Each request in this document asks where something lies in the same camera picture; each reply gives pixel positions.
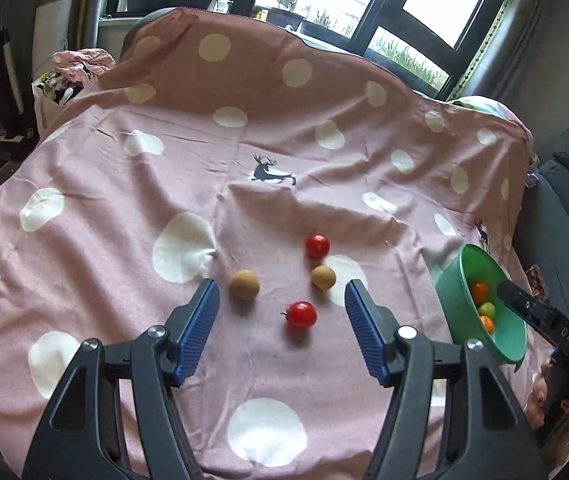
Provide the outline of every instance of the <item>orange tomato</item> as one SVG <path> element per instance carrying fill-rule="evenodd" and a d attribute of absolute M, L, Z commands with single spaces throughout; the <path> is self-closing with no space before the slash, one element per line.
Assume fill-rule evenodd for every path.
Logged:
<path fill-rule="evenodd" d="M 472 282 L 469 285 L 471 291 L 471 298 L 475 306 L 480 306 L 482 303 L 487 303 L 488 287 L 485 282 Z"/>
<path fill-rule="evenodd" d="M 495 332 L 495 325 L 493 324 L 493 321 L 491 321 L 491 318 L 488 316 L 480 316 L 480 321 L 485 326 L 485 329 L 487 329 L 488 335 L 493 335 L 493 332 Z"/>

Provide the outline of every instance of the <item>tan round fruit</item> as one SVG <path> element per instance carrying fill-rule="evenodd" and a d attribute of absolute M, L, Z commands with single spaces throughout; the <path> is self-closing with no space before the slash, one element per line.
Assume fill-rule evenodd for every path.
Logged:
<path fill-rule="evenodd" d="M 241 300 L 251 301 L 260 292 L 260 280 L 250 270 L 239 270 L 231 276 L 231 294 Z"/>
<path fill-rule="evenodd" d="M 335 285 L 335 272 L 325 265 L 317 266 L 311 270 L 311 282 L 320 290 L 328 290 Z"/>

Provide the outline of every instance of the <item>metal screw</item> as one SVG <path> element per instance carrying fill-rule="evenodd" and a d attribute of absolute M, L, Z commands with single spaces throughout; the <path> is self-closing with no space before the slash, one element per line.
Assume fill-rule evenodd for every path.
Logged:
<path fill-rule="evenodd" d="M 469 339 L 467 341 L 467 348 L 474 352 L 479 352 L 484 348 L 484 345 L 482 344 L 482 341 L 480 341 L 479 339 Z"/>
<path fill-rule="evenodd" d="M 152 338 L 158 339 L 167 333 L 167 329 L 164 328 L 162 325 L 153 325 L 151 328 L 147 330 L 147 334 L 149 334 Z"/>
<path fill-rule="evenodd" d="M 397 329 L 397 334 L 402 339 L 413 339 L 417 335 L 417 330 L 412 326 L 404 325 Z"/>
<path fill-rule="evenodd" d="M 85 349 L 87 352 L 91 352 L 98 348 L 98 340 L 97 339 L 87 339 L 86 341 L 82 342 L 82 348 Z"/>

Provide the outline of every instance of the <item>green bowl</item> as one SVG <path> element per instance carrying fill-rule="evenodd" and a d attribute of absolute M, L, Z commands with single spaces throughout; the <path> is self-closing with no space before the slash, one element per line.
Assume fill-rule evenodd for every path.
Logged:
<path fill-rule="evenodd" d="M 479 339 L 498 364 L 518 367 L 526 352 L 526 326 L 497 296 L 497 286 L 507 276 L 482 248 L 467 244 L 459 248 L 458 257 L 440 275 L 435 290 L 449 325 L 451 338 L 461 345 Z M 488 335 L 471 298 L 468 283 L 485 282 L 488 301 L 495 305 L 495 331 Z"/>

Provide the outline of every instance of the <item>pink bedsheet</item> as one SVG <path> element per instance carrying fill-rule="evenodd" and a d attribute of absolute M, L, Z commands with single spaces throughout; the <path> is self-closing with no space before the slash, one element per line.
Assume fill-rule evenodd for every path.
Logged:
<path fill-rule="evenodd" d="M 177 10 L 74 99 L 0 190 L 0 449 L 19 474 L 79 342 L 130 340 L 222 288 L 194 377 L 176 392 L 202 468 L 220 478 L 359 479 L 391 395 L 365 368 L 343 307 L 362 279 L 427 336 L 450 336 L 432 285 L 462 243 L 524 283 L 511 235 L 530 159 L 517 120 L 423 98 L 356 56 L 277 27 Z M 303 240 L 331 240 L 338 283 L 309 284 Z M 251 305 L 228 296 L 251 269 Z M 318 308 L 306 336 L 281 312 Z M 548 348 L 504 371 L 525 402 Z M 133 403 L 124 395 L 130 453 Z M 421 472 L 435 465 L 443 384 Z"/>

